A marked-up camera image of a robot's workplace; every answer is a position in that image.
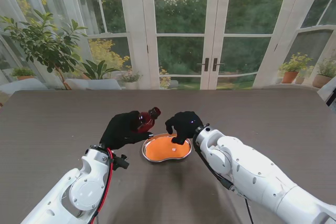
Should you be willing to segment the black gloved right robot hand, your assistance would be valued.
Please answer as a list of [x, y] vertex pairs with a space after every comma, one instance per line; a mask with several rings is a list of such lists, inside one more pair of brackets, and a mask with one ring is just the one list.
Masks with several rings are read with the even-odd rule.
[[165, 122], [166, 130], [169, 134], [176, 131], [176, 137], [172, 138], [172, 143], [183, 145], [187, 138], [193, 138], [196, 130], [203, 127], [200, 117], [193, 111], [178, 112]]

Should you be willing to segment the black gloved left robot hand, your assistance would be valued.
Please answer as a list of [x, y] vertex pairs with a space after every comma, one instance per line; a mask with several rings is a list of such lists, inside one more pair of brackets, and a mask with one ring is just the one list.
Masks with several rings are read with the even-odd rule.
[[104, 149], [118, 150], [127, 144], [136, 144], [153, 136], [151, 132], [135, 131], [135, 124], [140, 116], [139, 111], [131, 111], [115, 115], [104, 131], [99, 144]]

